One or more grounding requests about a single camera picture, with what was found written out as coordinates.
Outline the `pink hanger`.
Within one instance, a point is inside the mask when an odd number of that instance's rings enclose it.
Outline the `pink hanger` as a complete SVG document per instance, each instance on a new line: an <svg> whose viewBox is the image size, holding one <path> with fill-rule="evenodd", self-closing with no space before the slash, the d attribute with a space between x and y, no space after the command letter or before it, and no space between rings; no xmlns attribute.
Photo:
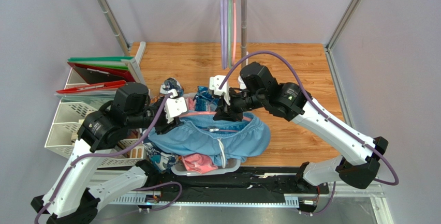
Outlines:
<svg viewBox="0 0 441 224"><path fill-rule="evenodd" d="M188 112L185 114L179 115L179 118L186 118L189 116L214 116L215 112L210 111L199 111L199 112ZM226 127L218 127L218 126L197 126L201 130L206 130L209 132L238 132L243 129L243 127L233 127L233 126L226 126Z"/></svg>
<svg viewBox="0 0 441 224"><path fill-rule="evenodd" d="M237 50L237 0L232 0L232 51L231 51L231 66L236 63L236 50Z"/></svg>

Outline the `light blue shorts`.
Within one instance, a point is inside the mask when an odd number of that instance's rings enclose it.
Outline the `light blue shorts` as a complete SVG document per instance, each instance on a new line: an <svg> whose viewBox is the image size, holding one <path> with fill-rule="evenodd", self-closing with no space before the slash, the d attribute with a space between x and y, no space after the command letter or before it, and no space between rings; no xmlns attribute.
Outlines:
<svg viewBox="0 0 441 224"><path fill-rule="evenodd" d="M181 125L159 135L150 131L143 141L160 151L186 156L207 155L217 166L229 159L242 163L261 155L269 146L271 131L267 124L250 112L239 122L215 121L211 115L192 115L181 118Z"/></svg>

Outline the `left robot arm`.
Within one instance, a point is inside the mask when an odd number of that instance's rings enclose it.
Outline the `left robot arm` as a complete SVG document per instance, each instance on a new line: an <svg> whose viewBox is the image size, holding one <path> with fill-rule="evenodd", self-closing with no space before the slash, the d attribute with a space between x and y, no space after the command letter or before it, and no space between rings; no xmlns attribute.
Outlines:
<svg viewBox="0 0 441 224"><path fill-rule="evenodd" d="M110 202L141 189L156 173L145 159L104 183L92 186L90 180L105 159L131 151L130 147L115 149L131 130L144 129L142 142L152 129L162 134L179 126L179 116L187 110L185 99L174 89L151 104L149 89L142 83L118 88L112 100L84 119L74 149L51 189L31 201L37 213L34 222L46 214L48 223L90 223Z"/></svg>

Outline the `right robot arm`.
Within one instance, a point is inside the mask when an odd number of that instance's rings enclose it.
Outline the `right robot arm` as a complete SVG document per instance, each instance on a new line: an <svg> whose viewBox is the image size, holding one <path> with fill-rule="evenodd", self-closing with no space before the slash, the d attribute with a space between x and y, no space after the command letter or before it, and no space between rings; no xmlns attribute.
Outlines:
<svg viewBox="0 0 441 224"><path fill-rule="evenodd" d="M297 177L317 186L343 181L349 186L366 189L377 177L380 158L388 141L372 138L354 130L332 115L311 95L295 83L278 83L266 66L253 62L240 71L245 89L236 91L227 77L210 78L209 91L219 99L214 120L238 122L244 113L265 108L270 114L300 125L334 147L335 158L301 165Z"/></svg>

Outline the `dark blue patterned shorts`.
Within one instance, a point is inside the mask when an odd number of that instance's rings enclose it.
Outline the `dark blue patterned shorts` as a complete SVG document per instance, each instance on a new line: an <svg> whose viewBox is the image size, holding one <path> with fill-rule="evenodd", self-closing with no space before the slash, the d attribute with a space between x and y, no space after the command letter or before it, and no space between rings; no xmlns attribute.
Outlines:
<svg viewBox="0 0 441 224"><path fill-rule="evenodd" d="M218 106L218 99L210 94L209 88L206 86L197 86L197 92L193 101L195 103L195 111L198 112L213 112Z"/></svg>

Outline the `colorful patterned shorts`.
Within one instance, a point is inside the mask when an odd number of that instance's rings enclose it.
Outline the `colorful patterned shorts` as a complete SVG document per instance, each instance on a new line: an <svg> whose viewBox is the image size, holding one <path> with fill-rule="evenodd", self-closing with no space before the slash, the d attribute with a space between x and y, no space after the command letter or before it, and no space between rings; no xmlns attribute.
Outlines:
<svg viewBox="0 0 441 224"><path fill-rule="evenodd" d="M173 89L179 96L183 96L184 88L181 84L175 78L168 78L160 86L159 94L151 99L151 105L156 104L162 95ZM143 145L148 159L160 173L170 172L171 168L180 160L179 155L164 152L148 138L143 141Z"/></svg>

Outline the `purple hanger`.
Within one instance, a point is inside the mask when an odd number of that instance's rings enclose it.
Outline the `purple hanger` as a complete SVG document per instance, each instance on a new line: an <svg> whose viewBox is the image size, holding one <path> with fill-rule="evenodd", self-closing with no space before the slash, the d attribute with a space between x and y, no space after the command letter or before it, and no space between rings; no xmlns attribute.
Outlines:
<svg viewBox="0 0 441 224"><path fill-rule="evenodd" d="M228 15L228 0L224 0L224 33L225 33L225 38L224 38L224 43L225 43L225 65L226 68L228 67L228 48L227 48L227 15Z"/></svg>
<svg viewBox="0 0 441 224"><path fill-rule="evenodd" d="M220 45L221 45L221 65L222 69L226 68L225 65L225 33L224 33L224 0L220 0L220 9L219 9L219 23L220 23Z"/></svg>

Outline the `white laundry basket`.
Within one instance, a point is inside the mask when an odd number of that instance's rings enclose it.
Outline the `white laundry basket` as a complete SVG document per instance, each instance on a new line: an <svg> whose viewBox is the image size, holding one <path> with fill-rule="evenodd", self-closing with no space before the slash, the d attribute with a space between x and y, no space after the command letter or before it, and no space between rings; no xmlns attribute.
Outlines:
<svg viewBox="0 0 441 224"><path fill-rule="evenodd" d="M181 157L187 174L224 174L239 164L231 148L244 128L241 123L212 120L210 104L207 102L203 111L197 110L200 100L195 96L184 95L189 112L181 119L183 125L170 131L161 143Z"/></svg>

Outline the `pink garment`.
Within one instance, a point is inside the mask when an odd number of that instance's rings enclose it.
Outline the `pink garment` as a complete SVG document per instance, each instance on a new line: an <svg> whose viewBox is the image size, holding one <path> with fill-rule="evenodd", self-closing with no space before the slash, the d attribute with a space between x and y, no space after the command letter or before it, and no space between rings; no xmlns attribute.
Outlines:
<svg viewBox="0 0 441 224"><path fill-rule="evenodd" d="M181 157L181 161L187 171L205 174L218 169L211 157L203 154L190 154Z"/></svg>

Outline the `green folder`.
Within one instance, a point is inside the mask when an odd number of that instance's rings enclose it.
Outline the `green folder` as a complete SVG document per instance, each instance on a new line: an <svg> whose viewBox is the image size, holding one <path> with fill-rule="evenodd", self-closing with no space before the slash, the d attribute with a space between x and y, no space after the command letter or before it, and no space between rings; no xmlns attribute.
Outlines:
<svg viewBox="0 0 441 224"><path fill-rule="evenodd" d="M96 67L105 67L111 69L128 70L129 64L134 68L139 66L134 57L113 56L113 57L71 57L67 60L70 63L91 65Z"/></svg>

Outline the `red folder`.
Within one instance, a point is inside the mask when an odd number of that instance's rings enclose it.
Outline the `red folder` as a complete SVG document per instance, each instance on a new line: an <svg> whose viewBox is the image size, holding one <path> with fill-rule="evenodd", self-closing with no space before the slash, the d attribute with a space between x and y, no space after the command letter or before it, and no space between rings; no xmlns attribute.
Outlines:
<svg viewBox="0 0 441 224"><path fill-rule="evenodd" d="M84 86L71 86L56 91L62 95L104 95L115 91L128 82L136 82L129 70L112 69L79 63L67 63L85 81Z"/></svg>

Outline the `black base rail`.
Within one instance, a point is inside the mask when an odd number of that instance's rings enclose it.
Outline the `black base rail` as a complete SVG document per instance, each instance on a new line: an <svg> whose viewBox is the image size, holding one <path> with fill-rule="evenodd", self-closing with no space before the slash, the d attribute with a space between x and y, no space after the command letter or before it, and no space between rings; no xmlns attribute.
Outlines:
<svg viewBox="0 0 441 224"><path fill-rule="evenodd" d="M156 173L145 191L130 191L111 204L140 208L165 206L287 207L303 212L319 210L319 204L335 195L333 183L311 186L296 176L297 167L239 167L220 175Z"/></svg>

